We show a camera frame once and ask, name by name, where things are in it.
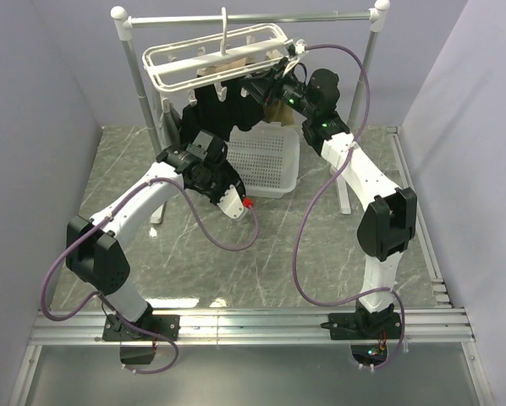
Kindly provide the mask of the white perforated plastic basket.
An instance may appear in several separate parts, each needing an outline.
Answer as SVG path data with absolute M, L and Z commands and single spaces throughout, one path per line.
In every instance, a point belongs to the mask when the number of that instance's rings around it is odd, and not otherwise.
M 227 145 L 228 161 L 248 196 L 279 199 L 295 189 L 300 140 L 294 129 L 271 124 L 248 132 L 233 129 Z

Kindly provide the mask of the black underwear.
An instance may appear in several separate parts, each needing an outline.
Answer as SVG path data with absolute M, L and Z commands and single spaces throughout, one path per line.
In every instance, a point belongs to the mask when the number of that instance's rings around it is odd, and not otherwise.
M 227 141 L 234 127 L 242 129 L 239 82 L 229 80 L 223 86 L 227 88 L 225 101 L 219 100 L 214 85 L 195 89 L 196 105 L 187 105 L 182 111 L 179 129 L 182 144 L 192 143 L 201 131 Z
M 232 80 L 237 80 L 239 82 L 240 95 L 242 91 L 242 86 L 240 84 L 241 78 L 236 78 Z M 264 119 L 265 114 L 263 112 L 263 107 L 261 104 L 257 103 L 250 95 L 241 96 L 240 98 L 240 117 L 241 122 L 243 123 L 242 129 L 240 131 L 250 131 L 255 125 L 257 125 L 262 119 Z

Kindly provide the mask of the hanging grey underwear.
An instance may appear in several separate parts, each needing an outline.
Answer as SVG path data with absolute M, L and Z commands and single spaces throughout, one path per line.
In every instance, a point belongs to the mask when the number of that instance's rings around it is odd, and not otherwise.
M 179 128 L 181 117 L 167 97 L 155 93 L 152 97 L 154 102 L 155 123 L 160 135 L 162 146 L 178 146 L 180 142 Z

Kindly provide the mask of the white clip hanger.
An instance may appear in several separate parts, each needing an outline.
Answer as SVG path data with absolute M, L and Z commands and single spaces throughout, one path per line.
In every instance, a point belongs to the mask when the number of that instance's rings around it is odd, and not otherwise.
M 239 18 L 243 26 L 231 30 L 232 19 L 225 7 L 212 17 L 177 18 L 176 23 L 215 23 L 220 31 L 149 47 L 142 53 L 144 70 L 164 112 L 170 111 L 174 96 L 195 106 L 195 91 L 205 86 L 215 91 L 219 102 L 225 102 L 227 81 L 272 67 L 279 60 L 272 55 L 292 43 L 279 25 L 267 19 L 253 25 Z

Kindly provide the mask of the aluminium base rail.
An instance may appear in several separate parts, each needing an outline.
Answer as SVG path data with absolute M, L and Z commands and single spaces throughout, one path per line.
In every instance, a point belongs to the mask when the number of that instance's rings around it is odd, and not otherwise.
M 171 309 L 156 315 L 178 315 L 177 344 L 195 345 L 316 345 L 343 344 L 332 340 L 328 321 L 330 309 L 265 308 Z M 106 317 L 101 311 L 83 311 L 74 318 L 49 321 L 36 317 L 29 345 L 104 345 Z M 411 309 L 405 312 L 404 340 L 407 343 L 473 343 L 475 335 L 462 309 Z

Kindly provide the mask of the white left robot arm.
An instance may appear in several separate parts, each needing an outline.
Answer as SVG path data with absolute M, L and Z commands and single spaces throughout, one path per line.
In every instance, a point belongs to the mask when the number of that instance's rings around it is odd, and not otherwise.
M 69 222 L 67 244 L 78 247 L 68 254 L 67 268 L 105 297 L 134 340 L 151 334 L 153 320 L 150 305 L 129 278 L 124 251 L 156 209 L 187 189 L 204 195 L 228 218 L 241 220 L 245 186 L 227 154 L 224 140 L 201 131 L 190 143 L 163 150 L 108 207 L 89 219 L 77 216 Z

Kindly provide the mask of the hanging black underwear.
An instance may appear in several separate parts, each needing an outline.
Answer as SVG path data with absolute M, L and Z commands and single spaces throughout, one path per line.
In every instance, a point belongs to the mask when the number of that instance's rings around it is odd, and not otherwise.
M 242 86 L 240 84 L 241 78 L 236 78 L 232 80 L 237 80 L 239 82 L 240 95 L 242 91 Z M 257 103 L 250 95 L 241 96 L 240 98 L 240 117 L 241 122 L 243 123 L 242 129 L 240 131 L 250 131 L 255 125 L 257 125 L 262 119 L 264 119 L 265 114 L 263 112 L 263 107 L 261 104 Z

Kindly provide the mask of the white metal drying rack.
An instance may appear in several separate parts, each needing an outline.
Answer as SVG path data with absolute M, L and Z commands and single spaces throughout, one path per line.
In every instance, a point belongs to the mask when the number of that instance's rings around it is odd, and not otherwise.
M 218 184 L 214 180 L 202 184 L 190 176 L 190 172 L 198 167 L 214 172 L 222 166 L 226 157 L 224 141 L 211 141 L 217 147 L 213 161 L 207 159 L 210 154 L 208 150 L 192 142 L 170 151 L 162 148 L 146 99 L 141 69 L 150 75 L 162 99 L 167 99 L 175 92 L 213 86 L 217 99 L 225 102 L 227 91 L 224 82 L 237 80 L 239 88 L 261 106 L 282 102 L 305 118 L 302 134 L 308 145 L 336 168 L 336 177 L 343 177 L 353 189 L 363 205 L 367 221 L 388 221 L 395 214 L 396 210 L 391 205 L 396 199 L 396 183 L 385 178 L 367 155 L 360 151 L 360 135 L 351 133 L 349 125 L 337 113 L 337 75 L 326 69 L 318 69 L 308 83 L 295 77 L 294 68 L 300 64 L 302 56 L 311 50 L 303 41 L 289 40 L 277 24 L 262 17 L 258 25 L 239 30 L 224 29 L 220 34 L 152 47 L 144 52 L 143 61 L 139 63 L 133 47 L 132 30 L 135 27 L 165 24 L 166 19 L 132 18 L 120 6 L 112 8 L 111 16 L 139 91 L 141 109 L 154 143 L 156 158 L 161 162 L 166 162 L 170 156 L 179 159 L 178 163 L 168 162 L 167 165 L 178 171 L 184 187 L 209 196 L 211 202 L 219 206 L 226 216 L 235 220 L 241 219 L 247 209 L 244 189 L 238 184 L 231 181 Z M 162 82 L 162 77 L 167 74 L 235 62 L 278 47 L 285 47 L 287 56 L 199 76 L 174 85 Z

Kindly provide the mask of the hanging beige underwear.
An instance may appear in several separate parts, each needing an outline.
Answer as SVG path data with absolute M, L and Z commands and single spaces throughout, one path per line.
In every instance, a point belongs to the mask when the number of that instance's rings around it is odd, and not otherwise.
M 247 66 L 252 58 L 241 58 L 233 62 L 212 65 L 206 68 L 197 70 L 197 75 L 200 77 L 209 74 L 218 74 L 231 69 L 243 68 Z M 277 101 L 274 105 L 264 107 L 263 112 L 265 117 L 263 121 L 265 123 L 280 123 L 282 127 L 294 125 L 294 113 L 288 106 L 284 106 L 281 101 Z

